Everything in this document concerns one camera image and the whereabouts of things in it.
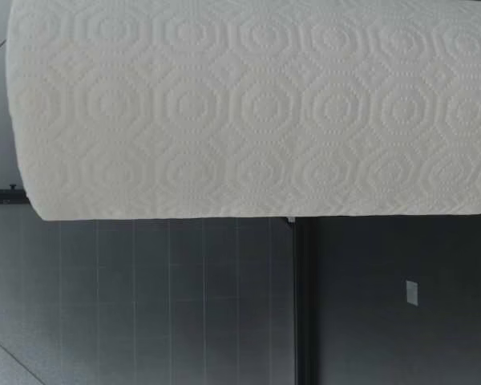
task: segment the white paper towel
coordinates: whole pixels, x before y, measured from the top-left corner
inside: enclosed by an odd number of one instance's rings
[[[481,213],[481,2],[15,0],[45,219]]]

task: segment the tile grout line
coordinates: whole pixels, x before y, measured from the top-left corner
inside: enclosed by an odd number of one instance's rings
[[[269,221],[269,385],[273,385],[273,224]]]
[[[239,220],[238,218],[235,219],[235,270],[236,270],[236,305],[237,305],[237,336],[236,336],[236,355],[237,355],[237,362],[236,362],[236,385],[240,385],[241,382],[241,300],[240,300],[240,275],[241,275],[241,268],[240,268],[240,247],[239,247]]]
[[[135,221],[131,223],[131,262],[132,262],[132,299],[133,299],[133,333],[134,333],[134,385],[137,385],[137,289],[135,279],[137,278],[137,272],[135,270]]]
[[[100,338],[99,338],[99,221],[95,222],[95,247],[96,247],[96,379],[97,384],[101,383],[100,374]]]
[[[63,381],[63,224],[59,221],[59,376]]]
[[[205,227],[201,220],[201,261],[203,262],[203,382],[208,383],[207,373],[207,271],[205,256]]]
[[[171,222],[168,221],[168,366],[169,366],[169,385],[173,384],[173,335],[172,335],[172,305],[171,305]]]
[[[19,249],[20,249],[20,270],[22,271],[22,276],[20,277],[20,287],[22,289],[22,325],[21,325],[21,344],[24,343],[25,338],[25,327],[26,327],[26,298],[25,298],[25,231],[24,231],[24,207],[19,210]]]

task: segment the dark gray tile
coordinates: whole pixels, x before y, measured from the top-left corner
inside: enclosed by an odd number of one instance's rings
[[[138,367],[137,383],[139,385],[164,385],[170,383],[169,366],[166,363],[153,363],[149,367]]]
[[[136,339],[137,369],[145,370],[151,366],[165,366],[169,364],[169,338],[141,337]]]
[[[171,312],[173,336],[203,334],[203,302],[173,302]]]
[[[23,301],[20,269],[0,269],[0,308],[20,306]]]
[[[237,329],[237,300],[213,299],[206,302],[207,334],[214,332],[230,332]]]
[[[26,269],[25,302],[27,305],[59,303],[59,269]]]
[[[168,231],[168,219],[139,219],[134,221],[135,231]]]
[[[242,330],[266,330],[270,312],[267,298],[242,298],[239,300],[239,323]]]
[[[21,226],[25,232],[46,231],[59,227],[59,222],[57,221],[44,221],[41,219],[31,205],[22,205],[20,217]]]
[[[203,263],[201,229],[171,230],[171,263],[195,265]]]
[[[133,221],[129,220],[98,221],[99,231],[120,231],[130,233],[133,226]]]
[[[0,268],[13,269],[21,265],[19,231],[0,231]]]
[[[167,301],[168,291],[167,267],[135,268],[135,300],[137,302]]]
[[[134,383],[134,343],[130,339],[100,340],[99,378],[102,385]]]
[[[132,231],[99,231],[99,265],[103,267],[133,265]]]
[[[62,264],[66,267],[95,267],[97,263],[97,237],[93,222],[78,226],[63,224],[61,234]]]
[[[100,267],[98,294],[100,302],[132,302],[134,300],[132,267]]]
[[[291,330],[273,332],[271,336],[271,362],[273,375],[293,375],[293,333]]]
[[[25,335],[54,342],[59,340],[60,327],[59,306],[28,306],[25,309]]]
[[[99,337],[134,338],[134,304],[99,304]]]
[[[142,338],[136,344],[137,383],[139,385],[169,382],[169,338]]]
[[[208,385],[235,384],[236,375],[237,375],[236,365],[231,367],[207,367],[207,384]]]
[[[292,262],[274,262],[271,264],[271,295],[273,297],[291,298],[293,296]]]
[[[174,385],[204,385],[204,368],[198,365],[175,365],[172,380]]]
[[[269,341],[269,331],[241,330],[239,335],[240,367],[268,367]]]
[[[268,383],[270,383],[269,366],[240,367],[239,385],[267,385]]]
[[[30,306],[25,311],[23,348],[16,358],[47,383],[60,382],[60,317],[58,306]]]
[[[273,329],[292,330],[293,310],[292,308],[273,306],[271,310],[271,323]]]
[[[59,267],[59,227],[24,231],[23,259],[29,267]]]
[[[271,220],[272,261],[292,263],[293,230],[281,218]]]
[[[19,233],[21,206],[0,205],[0,233]]]
[[[21,307],[0,309],[0,343],[8,350],[23,346],[23,312]]]
[[[236,261],[236,229],[214,227],[205,230],[205,261],[208,264]]]
[[[269,260],[269,227],[241,227],[239,231],[239,260],[267,262]]]
[[[98,335],[95,306],[62,310],[62,383],[97,383]]]
[[[202,300],[203,289],[203,266],[180,265],[171,267],[172,300]]]
[[[239,296],[241,298],[267,298],[269,296],[269,264],[242,263],[239,269]]]
[[[97,230],[97,221],[62,221],[62,233],[95,233]]]
[[[61,284],[64,306],[95,304],[98,301],[96,269],[63,269]]]
[[[263,228],[269,229],[269,218],[237,218],[238,227]]]
[[[169,335],[169,304],[167,301],[138,303],[135,308],[138,338],[155,338]]]
[[[173,230],[196,230],[201,229],[203,220],[201,218],[193,219],[170,219],[169,226]]]
[[[204,336],[202,333],[178,334],[172,338],[173,365],[190,371],[204,367]]]
[[[98,333],[98,311],[95,305],[63,306],[61,323],[65,343],[73,338],[95,345]]]
[[[62,385],[98,383],[98,360],[83,353],[88,342],[73,342],[71,348],[62,352]]]
[[[207,265],[205,278],[207,299],[237,296],[237,267],[235,264]]]
[[[168,231],[135,232],[135,265],[162,266],[169,263]]]
[[[237,333],[207,333],[207,367],[234,367]]]
[[[211,229],[214,227],[236,227],[236,222],[236,218],[231,217],[203,219],[203,223],[206,229]]]

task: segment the metal rod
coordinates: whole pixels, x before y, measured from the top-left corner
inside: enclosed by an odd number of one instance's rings
[[[0,205],[28,205],[29,203],[25,190],[12,186],[11,189],[0,190]]]

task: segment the hexagonal embossed pattern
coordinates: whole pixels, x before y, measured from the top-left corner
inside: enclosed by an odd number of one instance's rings
[[[16,0],[46,219],[481,213],[481,2]]]

